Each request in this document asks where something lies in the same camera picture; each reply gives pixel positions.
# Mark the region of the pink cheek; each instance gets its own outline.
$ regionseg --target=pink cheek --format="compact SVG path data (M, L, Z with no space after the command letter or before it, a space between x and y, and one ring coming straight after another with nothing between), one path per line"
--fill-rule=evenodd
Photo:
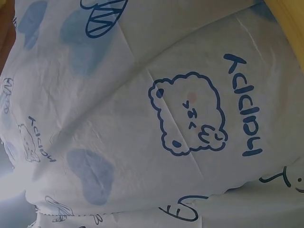
M195 103L195 102L197 101L197 99L198 99L198 97L197 97L196 93L194 93L194 92L188 93L188 95L187 95L187 100L188 100L191 104Z

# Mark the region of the printed diaper fabric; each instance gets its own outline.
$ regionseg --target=printed diaper fabric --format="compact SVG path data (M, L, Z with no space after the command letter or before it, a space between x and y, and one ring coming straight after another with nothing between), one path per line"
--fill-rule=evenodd
M16 2L0 134L39 214L207 198L302 155L304 78L276 20L210 2Z
M304 159L221 196L189 195L162 207L88 216L38 213L34 228L256 228L304 225Z

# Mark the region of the diaper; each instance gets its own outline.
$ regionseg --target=diaper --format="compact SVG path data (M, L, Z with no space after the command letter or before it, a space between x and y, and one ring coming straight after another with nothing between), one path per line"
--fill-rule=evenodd
M17 2L0 136L39 214L204 200L302 155L299 64L265 4L217 20L253 4L230 2Z

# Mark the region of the blue line drawing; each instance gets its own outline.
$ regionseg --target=blue line drawing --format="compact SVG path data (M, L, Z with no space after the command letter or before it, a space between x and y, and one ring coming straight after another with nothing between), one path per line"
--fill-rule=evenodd
M184 196L178 200L178 202L177 202L178 205L176 207L168 205L166 209L163 209L163 208L159 208L159 209L161 211L163 211L164 213L166 213L167 215L170 215L176 219L180 219L180 220L183 220L186 222L194 222L194 221L198 220L199 214L194 208L190 207L190 205L188 203L184 202L185 200L188 200L188 199L207 200L208 197L199 196L199 195Z
M30 4L19 23L17 30L25 36L23 48L27 51L31 50L38 40L39 27L47 10L47 3L40 0Z
M96 71L111 48L115 35L115 29L112 29L105 36L90 38L85 28L91 14L90 10L80 8L67 17L60 29L61 42L69 46L68 63L75 77L87 78Z
M265 18L271 22L276 22L276 18L266 5L266 3L263 0L255 0L255 5L250 7L250 9L257 15L259 15L262 18Z
M166 96L166 93L169 93L167 90L171 89L172 86L176 86L177 88L181 89L183 88L183 83L186 82L186 79L190 81L191 86L195 86L195 84L203 84L209 91L212 97L198 97L197 102L196 100L196 93L189 92L187 98L185 98L184 102L181 102L179 104L178 98L175 98L172 103L177 103L178 108L181 110L179 111L179 114L186 113L185 119L189 118L189 124L184 126L183 130L189 130L189 131L197 131L195 133L196 139L195 146L193 146L190 142L183 143L181 140L174 139L170 133L167 132L166 128L166 122L164 118L166 117L166 113L163 114L162 108L160 107L162 104L160 103L162 100L164 100L163 103L166 103L166 99L164 98ZM205 92L203 91L204 88L197 88L198 92ZM148 91L148 96L151 102L151 105L153 109L157 111L157 118L160 122L160 129L162 132L161 135L161 142L163 147L170 151L172 155L174 156L186 156L190 154L191 152L198 152L201 150L211 150L214 152L221 151L226 146L226 141L228 140L228 134L224 130L225 126L225 114L223 110L220 107L220 96L218 90L214 87L212 84L212 81L209 77L200 75L197 72L189 72L186 75L177 75L173 79L169 78L163 78L163 79L157 79L154 81L152 87ZM205 115L205 116L199 116L200 113L197 111L198 109L204 111L204 110L212 110L216 113L214 116ZM213 126L213 124L206 123L206 119L210 119L209 121L212 121L211 119L219 120L216 127Z
M107 203L114 181L114 167L101 154L74 149L67 153L71 171L81 180L83 196L92 205Z
M290 181L291 175L288 178L288 173L289 173L288 170L289 169L290 169L290 167L288 168L287 166L284 166L283 171L281 173L278 173L278 174L276 174L276 175L274 175L270 178L267 178L267 179L260 178L259 181L262 182L262 183L269 183L269 182L273 181L274 179L276 179L278 177L283 177L284 183L287 187L289 187L289 188L294 187L295 190L297 190L299 193L304 193L304 189L296 187L296 185L301 183L303 181L303 179L300 177L300 178L297 178L296 182L291 183L291 181Z
M102 223L104 220L100 215L91 215L94 218L95 224L98 226L100 223Z
M121 17L128 0L96 0L94 5L87 6L80 0L80 7L91 11L85 26L89 38L99 38L110 31Z
M73 210L66 205L58 203L50 196L45 197L46 202L56 210L58 218L54 219L53 222L63 222L67 219L68 216L74 216Z
M40 158L36 154L36 146L33 137L29 133L27 127L24 124L21 124L18 125L18 129L24 146L25 159L28 162L40 162Z
M1 112L2 122L7 130L10 130L12 125L10 119L10 97L12 95L13 86L14 80L12 78L3 79L0 106L3 109L3 112Z

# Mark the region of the bear ear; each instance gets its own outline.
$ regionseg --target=bear ear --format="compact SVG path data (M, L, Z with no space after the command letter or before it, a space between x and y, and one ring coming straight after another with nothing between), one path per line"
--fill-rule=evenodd
M164 92L165 92L164 89L158 89L156 91L156 96L160 99L160 98L162 98Z

